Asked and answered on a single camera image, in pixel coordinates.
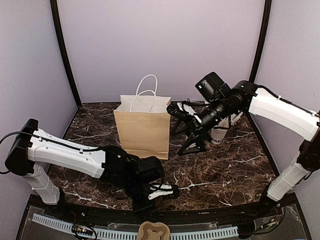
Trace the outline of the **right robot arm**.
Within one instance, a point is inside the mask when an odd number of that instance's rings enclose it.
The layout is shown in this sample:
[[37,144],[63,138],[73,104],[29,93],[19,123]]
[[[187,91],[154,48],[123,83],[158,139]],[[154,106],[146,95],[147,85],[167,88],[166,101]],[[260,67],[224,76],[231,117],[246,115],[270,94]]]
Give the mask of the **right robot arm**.
[[271,182],[260,202],[255,205],[255,213],[266,217],[285,194],[320,168],[320,115],[296,105],[273,93],[263,85],[247,80],[229,87],[215,72],[207,74],[195,88],[207,101],[206,108],[197,113],[187,101],[171,103],[167,112],[184,122],[181,131],[187,139],[178,155],[205,152],[205,141],[213,140],[210,130],[222,130],[219,124],[232,115],[250,113],[271,120],[297,133],[303,138],[297,157]]

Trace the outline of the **brown paper bag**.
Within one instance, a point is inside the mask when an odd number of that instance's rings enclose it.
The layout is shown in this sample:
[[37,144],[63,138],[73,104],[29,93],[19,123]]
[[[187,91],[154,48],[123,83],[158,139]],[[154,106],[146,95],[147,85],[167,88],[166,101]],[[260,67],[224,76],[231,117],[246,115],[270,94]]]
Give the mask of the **brown paper bag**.
[[113,111],[121,148],[140,158],[169,158],[171,98],[158,96],[158,79],[144,76],[134,95],[121,95]]

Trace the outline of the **brown pulp cup carrier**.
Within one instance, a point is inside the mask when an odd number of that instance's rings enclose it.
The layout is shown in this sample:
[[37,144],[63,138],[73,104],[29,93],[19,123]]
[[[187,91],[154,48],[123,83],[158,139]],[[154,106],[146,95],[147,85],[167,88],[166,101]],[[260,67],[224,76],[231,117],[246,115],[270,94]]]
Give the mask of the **brown pulp cup carrier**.
[[170,228],[162,222],[143,222],[138,229],[138,240],[169,240]]

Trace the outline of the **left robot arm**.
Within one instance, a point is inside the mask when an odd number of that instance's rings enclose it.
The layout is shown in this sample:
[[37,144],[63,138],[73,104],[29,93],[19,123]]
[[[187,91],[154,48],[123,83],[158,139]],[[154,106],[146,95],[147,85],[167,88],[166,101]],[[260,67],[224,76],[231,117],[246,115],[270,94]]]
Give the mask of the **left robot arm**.
[[118,146],[92,147],[70,142],[45,132],[30,118],[20,131],[4,161],[9,173],[24,177],[42,201],[60,218],[71,213],[63,191],[55,186],[41,163],[75,170],[124,190],[132,200],[133,212],[142,219],[153,219],[155,199],[173,194],[163,182],[165,173],[155,157],[139,158]]

